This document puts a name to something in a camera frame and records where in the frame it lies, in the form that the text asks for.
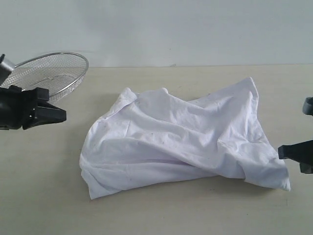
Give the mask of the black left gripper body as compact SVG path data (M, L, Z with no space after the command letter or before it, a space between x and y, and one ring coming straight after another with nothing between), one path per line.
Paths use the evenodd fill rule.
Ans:
M23 91L10 86L0 89L0 128L1 130L29 129L34 120L37 90Z

